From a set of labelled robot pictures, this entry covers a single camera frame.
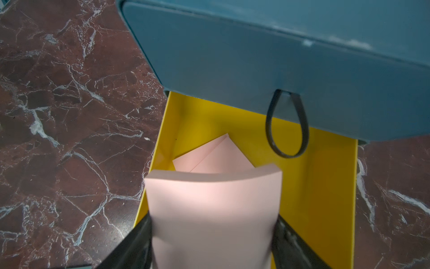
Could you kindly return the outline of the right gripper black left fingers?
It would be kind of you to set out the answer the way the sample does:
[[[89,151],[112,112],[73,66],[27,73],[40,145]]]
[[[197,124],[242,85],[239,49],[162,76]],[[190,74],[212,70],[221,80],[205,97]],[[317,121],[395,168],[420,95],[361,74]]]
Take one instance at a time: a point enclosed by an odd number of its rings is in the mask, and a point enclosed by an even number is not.
[[[151,266],[152,220],[146,214],[97,269],[150,269]]]

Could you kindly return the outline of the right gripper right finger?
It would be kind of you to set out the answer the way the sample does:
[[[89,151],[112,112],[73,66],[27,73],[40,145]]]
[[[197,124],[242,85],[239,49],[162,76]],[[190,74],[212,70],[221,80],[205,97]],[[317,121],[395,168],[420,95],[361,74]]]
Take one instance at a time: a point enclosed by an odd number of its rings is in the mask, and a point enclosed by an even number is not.
[[[281,215],[274,228],[271,250],[277,269],[330,269]]]

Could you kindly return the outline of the teal yellow drawer cabinet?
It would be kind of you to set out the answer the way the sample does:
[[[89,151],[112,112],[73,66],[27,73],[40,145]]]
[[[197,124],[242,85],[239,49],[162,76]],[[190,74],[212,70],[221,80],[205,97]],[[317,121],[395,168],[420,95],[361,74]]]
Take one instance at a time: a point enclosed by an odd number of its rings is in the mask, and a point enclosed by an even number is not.
[[[228,133],[281,215],[353,267],[360,141],[430,132],[428,1],[118,1],[168,103],[151,168]]]

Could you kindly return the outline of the pink sticky note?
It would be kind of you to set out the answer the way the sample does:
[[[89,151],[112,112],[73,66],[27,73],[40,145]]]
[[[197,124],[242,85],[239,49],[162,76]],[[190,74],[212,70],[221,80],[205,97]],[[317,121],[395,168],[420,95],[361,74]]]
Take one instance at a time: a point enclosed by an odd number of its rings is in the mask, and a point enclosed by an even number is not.
[[[228,134],[174,159],[173,165],[180,172],[203,174],[239,172],[254,168]]]
[[[282,171],[154,170],[145,180],[156,269],[268,269]]]

